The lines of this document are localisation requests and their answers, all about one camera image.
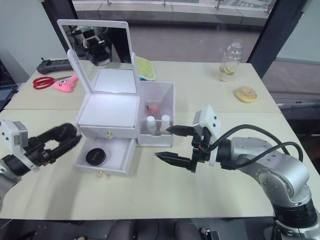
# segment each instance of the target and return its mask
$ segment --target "black round compact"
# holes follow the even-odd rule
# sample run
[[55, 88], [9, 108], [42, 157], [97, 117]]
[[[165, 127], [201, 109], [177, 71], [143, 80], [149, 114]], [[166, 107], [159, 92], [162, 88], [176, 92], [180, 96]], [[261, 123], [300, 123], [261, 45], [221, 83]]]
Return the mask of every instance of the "black round compact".
[[85, 160], [88, 164], [98, 167], [105, 164], [107, 155], [101, 148], [94, 148], [87, 153]]

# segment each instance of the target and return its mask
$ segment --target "small bottle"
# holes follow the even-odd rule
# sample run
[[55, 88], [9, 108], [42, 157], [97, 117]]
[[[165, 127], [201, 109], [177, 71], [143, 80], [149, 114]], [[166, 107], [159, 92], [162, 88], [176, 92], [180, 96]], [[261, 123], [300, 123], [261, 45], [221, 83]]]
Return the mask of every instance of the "small bottle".
[[157, 134], [157, 123], [153, 116], [148, 116], [146, 118], [146, 129], [151, 135]]
[[163, 115], [161, 117], [161, 127], [160, 127], [160, 134], [169, 134], [166, 129], [170, 127], [170, 116]]
[[241, 39], [234, 40], [225, 50], [219, 68], [219, 80], [229, 82], [235, 78], [236, 68], [244, 56], [244, 42]]

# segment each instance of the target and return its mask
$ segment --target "robotic arm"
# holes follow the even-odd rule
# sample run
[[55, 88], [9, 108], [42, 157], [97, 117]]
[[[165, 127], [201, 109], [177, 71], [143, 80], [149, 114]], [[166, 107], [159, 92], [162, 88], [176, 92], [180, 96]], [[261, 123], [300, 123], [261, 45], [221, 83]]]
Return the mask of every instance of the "robotic arm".
[[[254, 178], [262, 187], [274, 210], [273, 239], [320, 240], [320, 218], [314, 207], [307, 185], [308, 168], [302, 163], [303, 152], [295, 142], [281, 143], [271, 133], [253, 126], [240, 125], [220, 136], [221, 124], [210, 106], [198, 111], [193, 127], [171, 126], [167, 129], [179, 136], [193, 136], [192, 158], [180, 157], [172, 152], [158, 152], [161, 160], [193, 173], [198, 162], [220, 163], [221, 168], [240, 170]], [[240, 129], [252, 129], [272, 138], [278, 145], [255, 137], [227, 139]], [[285, 146], [293, 145], [299, 159], [289, 155]]]
[[[0, 121], [0, 132], [7, 148], [13, 153], [0, 159], [0, 210], [6, 193], [29, 171], [38, 171], [41, 165], [53, 164], [57, 158], [75, 147], [81, 134], [75, 126], [65, 123], [39, 136], [28, 139], [27, 128], [19, 121]], [[46, 142], [59, 143], [54, 149], [45, 149]]]

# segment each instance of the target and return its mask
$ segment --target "black controller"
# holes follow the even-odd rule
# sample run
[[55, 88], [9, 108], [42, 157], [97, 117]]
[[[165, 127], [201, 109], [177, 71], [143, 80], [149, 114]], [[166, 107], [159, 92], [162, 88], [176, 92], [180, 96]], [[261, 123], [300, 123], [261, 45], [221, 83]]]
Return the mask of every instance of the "black controller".
[[68, 59], [62, 59], [62, 60], [44, 60], [43, 58], [42, 62], [39, 64], [39, 66], [36, 67], [36, 70], [41, 74], [47, 74], [49, 72], [55, 72], [55, 71], [62, 71], [62, 70], [72, 70], [72, 67], [70, 65], [70, 62]]

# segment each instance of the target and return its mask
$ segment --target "drawer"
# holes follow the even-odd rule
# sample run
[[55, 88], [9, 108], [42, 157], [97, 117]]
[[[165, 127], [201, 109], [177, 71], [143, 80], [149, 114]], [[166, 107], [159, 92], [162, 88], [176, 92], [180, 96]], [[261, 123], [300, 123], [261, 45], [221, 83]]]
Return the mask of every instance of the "drawer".
[[79, 126], [82, 133], [90, 138], [124, 138], [136, 139], [137, 132], [133, 127]]
[[[90, 165], [86, 156], [91, 149], [102, 149], [107, 159], [101, 166]], [[129, 176], [129, 171], [136, 151], [136, 139], [96, 137], [86, 139], [84, 146], [77, 158], [74, 167], [81, 170], [91, 171], [97, 175], [103, 174]]]

